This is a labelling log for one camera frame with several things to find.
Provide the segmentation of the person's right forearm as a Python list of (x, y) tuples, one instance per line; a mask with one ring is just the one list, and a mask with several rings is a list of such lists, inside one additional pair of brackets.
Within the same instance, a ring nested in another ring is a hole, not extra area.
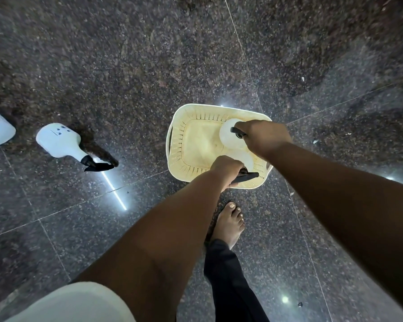
[(331, 162), (289, 142), (269, 142), (257, 152), (403, 308), (403, 184)]

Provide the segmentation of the white spray bottle black trigger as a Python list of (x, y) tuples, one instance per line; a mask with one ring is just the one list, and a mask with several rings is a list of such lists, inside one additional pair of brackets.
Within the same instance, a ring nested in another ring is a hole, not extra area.
[(244, 150), (231, 150), (225, 153), (226, 156), (240, 161), (243, 163), (243, 168), (240, 169), (237, 177), (231, 182), (231, 184), (237, 184), (250, 181), (259, 177), (259, 173), (253, 168), (252, 156)]
[(246, 143), (242, 138), (237, 137), (236, 133), (231, 131), (231, 128), (235, 126), (237, 122), (241, 122), (241, 119), (228, 119), (226, 120), (219, 132), (219, 137), (221, 143), (230, 149), (244, 149), (246, 147)]
[(38, 131), (36, 142), (52, 157), (73, 157), (85, 166), (86, 172), (103, 172), (114, 168), (110, 163), (95, 162), (93, 157), (80, 148), (81, 136), (63, 124), (45, 125)]

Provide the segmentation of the person's white sleeve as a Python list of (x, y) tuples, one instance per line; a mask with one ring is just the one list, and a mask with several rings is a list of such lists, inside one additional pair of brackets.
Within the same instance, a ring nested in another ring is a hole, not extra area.
[(95, 282), (76, 282), (37, 300), (5, 322), (136, 322), (127, 304)]

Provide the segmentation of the person's left hand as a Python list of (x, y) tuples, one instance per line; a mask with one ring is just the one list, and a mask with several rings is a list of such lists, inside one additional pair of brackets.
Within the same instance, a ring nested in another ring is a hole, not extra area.
[(214, 184), (223, 192), (234, 184), (233, 181), (243, 167), (244, 164), (241, 161), (222, 155), (213, 162), (208, 174), (214, 180)]

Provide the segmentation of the person's black trouser leg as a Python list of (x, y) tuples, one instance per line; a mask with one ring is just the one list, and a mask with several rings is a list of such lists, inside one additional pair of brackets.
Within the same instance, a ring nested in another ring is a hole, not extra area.
[(215, 239), (207, 246), (204, 276), (212, 287), (215, 322), (269, 322), (236, 254), (224, 241)]

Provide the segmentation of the person's right hand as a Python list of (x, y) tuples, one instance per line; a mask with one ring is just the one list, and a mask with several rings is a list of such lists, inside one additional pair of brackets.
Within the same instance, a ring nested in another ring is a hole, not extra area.
[(256, 121), (255, 139), (243, 139), (247, 148), (259, 158), (273, 163), (274, 153), (283, 145), (292, 144), (293, 141), (284, 124), (266, 120)]

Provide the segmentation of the person's left forearm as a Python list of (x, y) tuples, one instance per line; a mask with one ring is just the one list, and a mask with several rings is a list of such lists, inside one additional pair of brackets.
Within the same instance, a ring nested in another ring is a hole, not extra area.
[(75, 278), (109, 288), (137, 322), (173, 322), (221, 192), (235, 175), (201, 174), (139, 219)]

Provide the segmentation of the cream plastic perforated basket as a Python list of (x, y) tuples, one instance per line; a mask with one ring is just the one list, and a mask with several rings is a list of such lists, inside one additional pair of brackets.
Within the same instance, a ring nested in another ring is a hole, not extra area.
[[(233, 149), (225, 147), (219, 137), (222, 124), (228, 119), (250, 120), (271, 119), (262, 114), (238, 108), (189, 103), (175, 112), (166, 137), (167, 166), (173, 177), (183, 182), (209, 170), (218, 156)], [(256, 189), (268, 177), (272, 166), (244, 149), (253, 159), (253, 168), (258, 178), (238, 183), (237, 189)]]

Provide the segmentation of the person's bare foot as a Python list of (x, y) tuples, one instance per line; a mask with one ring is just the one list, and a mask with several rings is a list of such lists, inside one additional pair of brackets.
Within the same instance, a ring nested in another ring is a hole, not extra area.
[(237, 243), (245, 229), (242, 209), (234, 202), (228, 202), (220, 212), (210, 238), (210, 243), (216, 240), (223, 241), (231, 250)]

